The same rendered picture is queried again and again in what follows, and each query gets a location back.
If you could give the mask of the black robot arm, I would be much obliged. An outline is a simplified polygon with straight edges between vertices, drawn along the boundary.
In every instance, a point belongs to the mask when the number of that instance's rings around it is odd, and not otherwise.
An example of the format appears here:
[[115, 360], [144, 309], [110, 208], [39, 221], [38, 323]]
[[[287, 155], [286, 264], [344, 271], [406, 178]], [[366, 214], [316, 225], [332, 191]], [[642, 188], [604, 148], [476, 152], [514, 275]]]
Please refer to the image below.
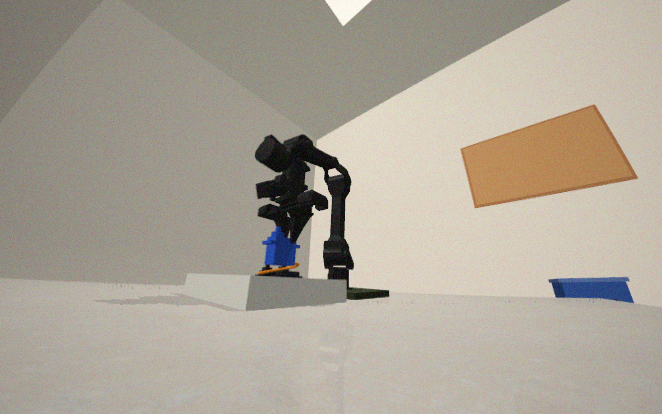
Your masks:
[[[282, 172], [274, 180], [256, 184], [258, 199], [285, 195], [292, 198], [293, 190], [287, 175], [299, 176], [305, 181], [305, 172], [310, 171], [306, 162], [322, 167], [324, 180], [332, 196], [330, 237], [324, 241], [324, 268], [329, 269], [327, 279], [347, 279], [349, 288], [349, 270], [354, 270], [354, 262], [345, 240], [345, 199], [350, 192], [351, 178], [337, 157], [331, 156], [313, 146], [313, 141], [300, 135], [279, 143], [273, 136], [265, 137], [255, 152], [255, 158], [274, 172]], [[304, 162], [306, 161], [306, 162]], [[340, 175], [328, 175], [329, 169], [336, 169]], [[346, 266], [346, 267], [333, 267]]]

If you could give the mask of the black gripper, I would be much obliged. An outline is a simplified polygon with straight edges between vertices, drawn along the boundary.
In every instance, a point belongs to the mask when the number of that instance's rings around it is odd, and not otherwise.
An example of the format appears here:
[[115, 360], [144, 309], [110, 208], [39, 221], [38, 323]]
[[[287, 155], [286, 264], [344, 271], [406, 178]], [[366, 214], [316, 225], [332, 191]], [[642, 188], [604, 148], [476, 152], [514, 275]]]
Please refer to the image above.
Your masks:
[[[290, 231], [290, 243], [295, 243], [304, 226], [308, 222], [312, 213], [312, 207], [318, 211], [328, 209], [328, 199], [326, 196], [314, 191], [308, 190], [303, 178], [294, 175], [287, 175], [291, 182], [293, 195], [292, 198], [281, 195], [275, 198], [275, 203], [280, 206], [267, 204], [259, 208], [258, 216], [273, 220], [276, 227], [281, 227], [284, 237], [288, 238]], [[304, 192], [306, 191], [306, 192]], [[290, 217], [287, 217], [287, 212]]]

